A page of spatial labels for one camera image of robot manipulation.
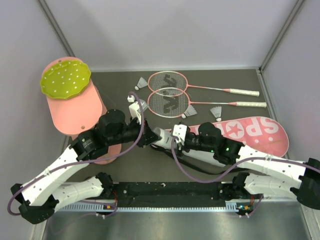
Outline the white plastic shuttlecock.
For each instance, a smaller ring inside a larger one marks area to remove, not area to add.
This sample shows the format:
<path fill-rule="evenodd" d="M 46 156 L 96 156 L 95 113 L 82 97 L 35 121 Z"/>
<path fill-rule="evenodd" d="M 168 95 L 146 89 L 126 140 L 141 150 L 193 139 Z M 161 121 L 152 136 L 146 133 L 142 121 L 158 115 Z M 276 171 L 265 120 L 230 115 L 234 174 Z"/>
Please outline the white plastic shuttlecock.
<path fill-rule="evenodd" d="M 187 109 L 184 111 L 184 113 L 181 115 L 181 117 L 185 119 L 187 117 L 191 117 L 196 114 L 197 114 L 197 111 L 195 110 L 195 108 L 192 105 L 189 105 Z"/>

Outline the white shuttlecock tube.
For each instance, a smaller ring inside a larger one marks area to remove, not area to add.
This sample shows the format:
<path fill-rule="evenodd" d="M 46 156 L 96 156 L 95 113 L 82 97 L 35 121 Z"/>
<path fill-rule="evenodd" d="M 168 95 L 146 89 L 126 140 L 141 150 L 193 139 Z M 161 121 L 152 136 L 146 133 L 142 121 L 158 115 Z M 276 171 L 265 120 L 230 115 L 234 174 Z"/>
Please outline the white shuttlecock tube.
<path fill-rule="evenodd" d="M 175 139 L 176 137 L 172 136 L 172 133 L 170 131 L 164 130 L 160 127 L 156 127 L 154 131 L 161 136 L 161 140 L 155 141 L 153 145 L 161 147 L 163 149 L 171 150 L 172 141 L 174 141 L 173 146 L 175 148 L 177 147 L 177 140 Z"/>

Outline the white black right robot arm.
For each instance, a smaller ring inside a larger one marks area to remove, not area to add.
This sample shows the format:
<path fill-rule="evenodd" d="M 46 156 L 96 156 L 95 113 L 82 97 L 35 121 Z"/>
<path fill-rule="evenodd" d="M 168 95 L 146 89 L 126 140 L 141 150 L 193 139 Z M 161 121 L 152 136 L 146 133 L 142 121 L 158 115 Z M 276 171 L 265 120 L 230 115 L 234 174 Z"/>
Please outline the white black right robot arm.
<path fill-rule="evenodd" d="M 240 141 L 222 135 L 219 128 L 210 122 L 201 124 L 198 134 L 184 124 L 173 127 L 171 152 L 180 150 L 210 152 L 219 163 L 245 168 L 261 173 L 235 179 L 233 192 L 239 198 L 247 195 L 295 196 L 296 200 L 311 209 L 320 208 L 320 162 L 309 158 L 297 161 L 273 156 L 259 151 Z"/>

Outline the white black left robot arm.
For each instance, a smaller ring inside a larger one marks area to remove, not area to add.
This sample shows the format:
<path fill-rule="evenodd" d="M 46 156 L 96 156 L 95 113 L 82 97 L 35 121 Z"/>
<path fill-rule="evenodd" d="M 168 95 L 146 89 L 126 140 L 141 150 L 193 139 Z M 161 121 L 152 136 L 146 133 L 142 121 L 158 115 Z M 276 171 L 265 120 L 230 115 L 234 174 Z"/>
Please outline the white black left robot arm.
<path fill-rule="evenodd" d="M 12 198 L 19 202 L 17 215 L 31 224 L 39 224 L 63 207 L 89 198 L 109 198 L 114 191 L 110 175 L 100 172 L 78 183 L 66 181 L 108 153 L 109 147 L 133 142 L 140 148 L 160 140 L 146 119 L 132 117 L 112 109 L 102 115 L 94 128 L 86 130 L 71 142 L 64 152 L 42 173 L 25 184 L 11 187 Z"/>

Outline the pink racket near bag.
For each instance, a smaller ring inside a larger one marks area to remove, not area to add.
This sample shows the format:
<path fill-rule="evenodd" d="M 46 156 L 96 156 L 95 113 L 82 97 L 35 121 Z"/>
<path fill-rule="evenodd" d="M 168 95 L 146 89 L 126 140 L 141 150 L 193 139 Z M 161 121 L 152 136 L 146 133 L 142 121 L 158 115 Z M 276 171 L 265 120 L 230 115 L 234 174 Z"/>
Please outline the pink racket near bag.
<path fill-rule="evenodd" d="M 149 110 L 163 118 L 179 118 L 192 105 L 229 105 L 235 107 L 266 108 L 266 102 L 234 101 L 207 102 L 192 101 L 189 95 L 178 88 L 165 87 L 152 92 L 147 99 Z"/>

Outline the white feather shuttlecock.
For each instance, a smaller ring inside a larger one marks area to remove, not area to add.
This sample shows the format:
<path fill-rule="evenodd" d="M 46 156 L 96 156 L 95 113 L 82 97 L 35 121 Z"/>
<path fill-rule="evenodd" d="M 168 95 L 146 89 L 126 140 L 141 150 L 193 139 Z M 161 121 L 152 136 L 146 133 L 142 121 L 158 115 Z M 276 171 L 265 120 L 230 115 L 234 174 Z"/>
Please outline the white feather shuttlecock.
<path fill-rule="evenodd" d="M 135 85 L 134 89 L 136 91 L 140 90 L 141 88 L 147 87 L 148 86 L 148 82 L 143 78 L 140 77 L 137 84 Z"/>
<path fill-rule="evenodd" d="M 210 112 L 215 117 L 217 122 L 222 121 L 222 107 L 221 106 L 215 106 L 210 109 Z"/>

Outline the pink racket far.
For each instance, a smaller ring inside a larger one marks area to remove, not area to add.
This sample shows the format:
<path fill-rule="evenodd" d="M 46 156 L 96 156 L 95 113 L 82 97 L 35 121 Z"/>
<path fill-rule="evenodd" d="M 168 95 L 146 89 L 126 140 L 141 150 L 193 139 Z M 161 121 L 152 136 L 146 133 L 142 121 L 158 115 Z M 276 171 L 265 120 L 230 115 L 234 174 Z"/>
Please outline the pink racket far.
<path fill-rule="evenodd" d="M 188 79 L 182 73 L 177 71 L 159 71 L 152 74 L 148 79 L 148 87 L 153 92 L 162 88 L 177 88 L 182 91 L 186 91 L 188 88 L 197 88 L 197 89 L 223 91 L 223 92 L 228 92 L 228 93 L 237 94 L 237 95 L 246 95 L 246 96 L 253 96 L 253 97 L 260 96 L 260 92 L 254 91 L 254 90 L 243 90 L 243 89 L 236 89 L 236 88 L 215 88 L 215 87 L 192 85 L 192 84 L 189 84 Z"/>

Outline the pink sport racket bag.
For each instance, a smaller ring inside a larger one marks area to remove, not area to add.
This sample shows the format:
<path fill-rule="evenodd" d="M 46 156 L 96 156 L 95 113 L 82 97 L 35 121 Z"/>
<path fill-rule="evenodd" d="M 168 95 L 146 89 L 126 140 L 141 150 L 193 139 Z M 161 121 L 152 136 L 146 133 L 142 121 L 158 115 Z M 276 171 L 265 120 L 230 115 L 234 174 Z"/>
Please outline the pink sport racket bag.
<path fill-rule="evenodd" d="M 275 120 L 263 116 L 214 122 L 224 137 L 243 142 L 258 151 L 277 157 L 286 155 L 289 138 L 285 129 Z"/>

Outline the pink tiered shelf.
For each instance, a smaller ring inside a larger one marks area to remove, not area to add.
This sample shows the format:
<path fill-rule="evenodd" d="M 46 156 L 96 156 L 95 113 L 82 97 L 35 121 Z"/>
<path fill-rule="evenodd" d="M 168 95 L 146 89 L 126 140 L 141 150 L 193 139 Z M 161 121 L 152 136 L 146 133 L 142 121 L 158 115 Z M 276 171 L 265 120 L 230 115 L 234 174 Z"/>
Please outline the pink tiered shelf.
<path fill-rule="evenodd" d="M 50 67 L 66 60 L 83 62 L 71 56 L 58 58 L 43 70 L 41 77 Z M 89 85 L 80 95 L 71 99 L 52 99 L 46 96 L 46 100 L 55 128 L 73 140 L 80 133 L 92 129 L 108 111 L 91 77 Z"/>

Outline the green dotted scalloped plate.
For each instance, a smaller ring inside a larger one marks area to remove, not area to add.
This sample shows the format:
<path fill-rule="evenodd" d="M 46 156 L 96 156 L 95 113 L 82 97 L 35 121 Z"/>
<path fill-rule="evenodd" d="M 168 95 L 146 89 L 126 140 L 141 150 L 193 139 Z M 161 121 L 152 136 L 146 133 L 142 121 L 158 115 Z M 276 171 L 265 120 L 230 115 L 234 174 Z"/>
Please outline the green dotted scalloped plate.
<path fill-rule="evenodd" d="M 51 99 L 68 100 L 80 95 L 89 85 L 91 70 L 80 60 L 64 60 L 44 72 L 40 87 Z"/>

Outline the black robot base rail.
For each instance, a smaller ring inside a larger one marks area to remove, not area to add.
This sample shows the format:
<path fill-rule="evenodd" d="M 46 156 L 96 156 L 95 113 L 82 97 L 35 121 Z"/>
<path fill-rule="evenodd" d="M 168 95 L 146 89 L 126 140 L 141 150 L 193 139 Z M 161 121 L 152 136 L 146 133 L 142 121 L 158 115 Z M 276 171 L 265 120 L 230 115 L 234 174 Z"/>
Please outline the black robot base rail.
<path fill-rule="evenodd" d="M 121 208 L 197 208 L 222 207 L 226 201 L 251 198 L 246 190 L 235 190 L 231 183 L 119 182 L 110 195 L 89 199 L 108 200 Z"/>

